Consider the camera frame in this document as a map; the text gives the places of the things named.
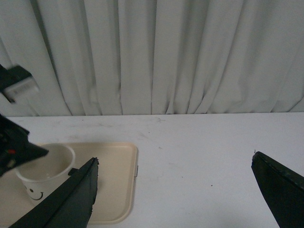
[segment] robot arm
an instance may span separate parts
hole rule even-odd
[[[28,141],[29,131],[0,114],[0,177],[7,171],[45,156],[48,151]]]

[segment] cup rim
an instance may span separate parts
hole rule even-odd
[[[16,172],[16,175],[23,181],[26,181],[26,182],[30,182],[30,183],[41,183],[41,182],[46,182],[46,181],[50,181],[52,179],[55,179],[59,176],[61,176],[63,173],[65,173],[67,170],[70,170],[73,168],[74,164],[75,164],[75,152],[74,152],[74,149],[68,145],[65,145],[65,144],[62,144],[62,143],[49,143],[49,144],[44,144],[44,145],[41,145],[41,147],[44,147],[44,146],[64,146],[66,148],[69,149],[69,151],[71,152],[72,154],[72,161],[70,162],[69,166],[66,167],[63,171],[61,171],[60,173],[58,173],[57,175],[51,177],[51,178],[47,178],[47,179],[40,179],[40,180],[34,180],[34,179],[29,179],[29,178],[26,178],[24,176],[22,176],[22,174],[20,173],[19,171],[19,167],[16,167],[15,168],[15,172]]]

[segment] white table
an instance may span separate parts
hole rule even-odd
[[[278,228],[251,170],[254,151],[304,175],[304,113],[10,119],[33,143],[138,147],[133,210],[91,228]]]

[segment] plastic tray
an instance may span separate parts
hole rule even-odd
[[[89,224],[114,224],[132,208],[137,148],[128,142],[66,143],[76,154],[75,168],[92,157],[99,159],[98,191]],[[24,186],[14,172],[0,178],[0,226],[9,226],[33,209]]]

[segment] red marking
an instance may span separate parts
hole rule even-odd
[[[16,151],[13,150],[13,149],[8,149],[8,152],[9,152],[10,154],[15,154],[15,153],[16,153]]]

